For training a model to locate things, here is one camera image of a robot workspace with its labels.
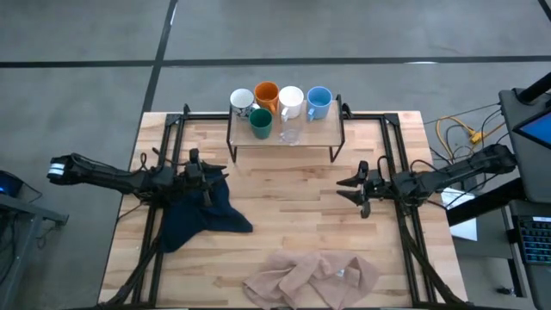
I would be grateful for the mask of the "grey equipment cart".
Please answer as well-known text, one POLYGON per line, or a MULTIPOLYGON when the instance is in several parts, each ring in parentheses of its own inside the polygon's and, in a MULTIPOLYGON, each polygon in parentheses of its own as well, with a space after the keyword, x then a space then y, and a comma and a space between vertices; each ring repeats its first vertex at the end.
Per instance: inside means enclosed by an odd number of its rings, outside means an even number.
POLYGON ((543 112, 551 95, 544 93, 534 100, 532 106, 520 103, 512 90, 501 90, 498 98, 510 131, 525 195, 533 202, 551 203, 551 150, 513 132, 513 128, 522 121, 543 112))

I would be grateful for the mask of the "beige cloth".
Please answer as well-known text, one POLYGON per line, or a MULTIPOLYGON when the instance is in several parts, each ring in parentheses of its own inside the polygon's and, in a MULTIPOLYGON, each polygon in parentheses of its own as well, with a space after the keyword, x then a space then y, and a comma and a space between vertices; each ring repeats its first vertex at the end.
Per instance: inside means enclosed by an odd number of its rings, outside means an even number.
POLYGON ((301 290, 312 287, 332 310, 343 310, 369 295, 378 269, 350 251, 277 251, 243 281, 246 297, 263 310, 297 309, 301 290))

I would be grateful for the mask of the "orange mug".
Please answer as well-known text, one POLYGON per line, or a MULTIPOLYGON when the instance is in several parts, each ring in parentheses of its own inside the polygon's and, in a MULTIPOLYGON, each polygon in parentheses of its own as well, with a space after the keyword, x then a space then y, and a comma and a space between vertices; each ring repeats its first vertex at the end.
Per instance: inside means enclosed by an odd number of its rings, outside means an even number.
POLYGON ((254 89, 254 95, 257 104, 261 108, 269 110, 273 115, 278 113, 279 88, 275 83, 263 81, 257 84, 254 89))

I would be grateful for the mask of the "white paper sheet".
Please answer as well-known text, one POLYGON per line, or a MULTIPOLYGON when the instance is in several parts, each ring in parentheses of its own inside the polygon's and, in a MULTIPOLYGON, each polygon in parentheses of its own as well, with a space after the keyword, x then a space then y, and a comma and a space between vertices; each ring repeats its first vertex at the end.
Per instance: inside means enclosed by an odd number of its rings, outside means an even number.
MULTIPOLYGON (((448 210, 451 210, 463 202, 472 200, 474 198, 474 194, 465 193, 464 191, 458 189, 445 188, 441 193, 441 198, 443 205, 448 210)), ((470 241, 478 240, 476 219, 467 220, 460 224, 450 226, 449 229, 453 237, 470 241)))

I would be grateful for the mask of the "light blue mug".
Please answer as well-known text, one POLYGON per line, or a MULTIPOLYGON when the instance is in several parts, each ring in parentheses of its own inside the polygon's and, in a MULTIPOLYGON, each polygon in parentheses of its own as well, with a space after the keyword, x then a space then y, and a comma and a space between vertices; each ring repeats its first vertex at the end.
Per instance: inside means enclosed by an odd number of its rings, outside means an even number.
POLYGON ((308 121, 324 119, 332 102, 332 93, 323 86, 311 88, 306 95, 306 119, 308 121))

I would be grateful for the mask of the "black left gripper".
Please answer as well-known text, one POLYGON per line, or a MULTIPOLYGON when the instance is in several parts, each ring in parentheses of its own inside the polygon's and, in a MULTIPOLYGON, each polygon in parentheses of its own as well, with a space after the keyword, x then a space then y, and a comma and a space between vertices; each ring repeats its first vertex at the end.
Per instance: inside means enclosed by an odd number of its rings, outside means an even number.
POLYGON ((211 206, 211 184, 223 183, 228 177, 224 173, 214 173, 206 176, 207 171, 222 171, 226 168, 225 165, 208 164, 206 162, 187 162, 181 164, 184 168, 183 172, 176 176, 176 183, 183 186, 186 192, 198 190, 203 196, 203 205, 211 206))

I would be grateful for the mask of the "clear glass mug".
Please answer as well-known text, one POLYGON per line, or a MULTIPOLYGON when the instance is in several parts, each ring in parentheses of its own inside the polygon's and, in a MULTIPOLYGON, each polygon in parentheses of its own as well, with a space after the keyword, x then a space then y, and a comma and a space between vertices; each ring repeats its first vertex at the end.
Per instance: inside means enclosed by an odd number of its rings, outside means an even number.
POLYGON ((290 146, 297 146, 300 143, 302 124, 299 118, 290 119, 283 116, 281 119, 280 142, 290 146))

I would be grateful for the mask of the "backlit laptop keyboard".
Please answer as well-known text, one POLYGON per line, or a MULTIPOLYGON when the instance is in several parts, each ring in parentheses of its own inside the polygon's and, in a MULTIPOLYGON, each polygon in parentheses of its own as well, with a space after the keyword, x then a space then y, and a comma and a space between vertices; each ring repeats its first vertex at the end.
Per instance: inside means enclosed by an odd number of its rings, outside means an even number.
POLYGON ((515 237, 525 264, 551 266, 551 217, 517 217, 515 237))

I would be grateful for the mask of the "green plastic cup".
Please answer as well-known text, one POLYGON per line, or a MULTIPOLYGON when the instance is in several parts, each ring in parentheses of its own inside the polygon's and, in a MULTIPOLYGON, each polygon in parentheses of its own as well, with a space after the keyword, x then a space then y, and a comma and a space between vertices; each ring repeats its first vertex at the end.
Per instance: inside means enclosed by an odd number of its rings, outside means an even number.
POLYGON ((253 135, 260 140, 266 140, 272 129, 272 114, 266 108, 253 110, 249 117, 253 135))

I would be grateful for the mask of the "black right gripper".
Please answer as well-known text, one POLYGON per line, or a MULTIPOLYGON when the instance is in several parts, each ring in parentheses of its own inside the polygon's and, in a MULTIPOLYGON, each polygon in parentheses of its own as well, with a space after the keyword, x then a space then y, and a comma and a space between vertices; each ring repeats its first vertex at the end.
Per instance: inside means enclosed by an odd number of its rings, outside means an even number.
POLYGON ((362 218, 368 218, 371 214, 370 201, 393 200, 402 206, 397 191, 390 181, 386 181, 379 171, 369 170, 357 172, 353 177, 337 181, 337 185, 345 187, 357 187, 361 185, 361 190, 338 190, 337 194, 350 200, 356 206, 361 206, 360 215, 362 218))

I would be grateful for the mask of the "black metal beam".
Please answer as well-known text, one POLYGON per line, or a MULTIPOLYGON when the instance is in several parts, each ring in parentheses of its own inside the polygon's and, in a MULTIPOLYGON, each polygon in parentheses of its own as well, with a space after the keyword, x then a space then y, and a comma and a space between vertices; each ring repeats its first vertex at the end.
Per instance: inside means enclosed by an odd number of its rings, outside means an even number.
POLYGON ((464 221, 506 206, 512 200, 525 199, 522 179, 516 178, 472 200, 463 202, 447 212, 449 226, 455 226, 464 221))

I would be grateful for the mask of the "blue lit screen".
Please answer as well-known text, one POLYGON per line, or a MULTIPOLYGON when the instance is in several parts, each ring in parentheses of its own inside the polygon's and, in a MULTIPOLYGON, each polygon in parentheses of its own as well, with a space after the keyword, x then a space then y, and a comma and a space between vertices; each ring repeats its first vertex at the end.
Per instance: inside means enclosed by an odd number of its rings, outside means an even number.
POLYGON ((513 132, 551 150, 551 108, 522 121, 513 132))

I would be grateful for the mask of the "black monitor pole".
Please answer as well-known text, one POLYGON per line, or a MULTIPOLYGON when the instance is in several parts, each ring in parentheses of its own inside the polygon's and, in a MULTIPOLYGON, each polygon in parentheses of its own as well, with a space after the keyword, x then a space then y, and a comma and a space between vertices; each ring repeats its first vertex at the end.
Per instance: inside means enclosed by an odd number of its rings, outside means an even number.
POLYGON ((535 99, 548 90, 551 90, 551 72, 537 80, 528 88, 520 91, 517 94, 517 99, 522 104, 532 105, 535 99))

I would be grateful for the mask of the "black aluminium table frame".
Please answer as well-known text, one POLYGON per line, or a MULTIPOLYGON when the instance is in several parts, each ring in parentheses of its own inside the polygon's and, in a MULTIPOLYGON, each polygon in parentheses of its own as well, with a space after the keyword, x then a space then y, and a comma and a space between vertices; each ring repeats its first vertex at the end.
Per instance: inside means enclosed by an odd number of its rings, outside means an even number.
POLYGON ((425 301, 427 279, 401 243, 399 225, 422 239, 427 258, 459 298, 467 293, 445 211, 436 201, 404 216, 392 201, 373 201, 364 219, 337 194, 337 181, 367 160, 384 173, 403 171, 410 157, 430 160, 422 118, 417 111, 347 115, 345 143, 334 162, 328 148, 279 146, 239 148, 233 163, 226 144, 230 114, 188 112, 143 116, 136 152, 165 146, 186 159, 197 147, 209 163, 225 165, 230 202, 253 225, 253 232, 201 232, 178 251, 160 254, 146 266, 124 301, 115 294, 155 238, 161 213, 122 200, 122 220, 114 239, 99 296, 101 310, 235 309, 251 306, 243 281, 277 251, 351 251, 374 264, 380 277, 361 308, 410 307, 425 301))

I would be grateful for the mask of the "white blue floral mug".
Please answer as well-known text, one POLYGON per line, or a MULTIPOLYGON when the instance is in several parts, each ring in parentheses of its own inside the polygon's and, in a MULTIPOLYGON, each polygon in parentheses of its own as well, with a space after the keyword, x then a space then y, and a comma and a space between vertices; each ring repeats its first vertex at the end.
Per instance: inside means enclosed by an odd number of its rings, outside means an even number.
POLYGON ((249 118, 254 110, 260 108, 254 94, 247 89, 234 90, 230 95, 230 104, 232 113, 241 119, 249 118))

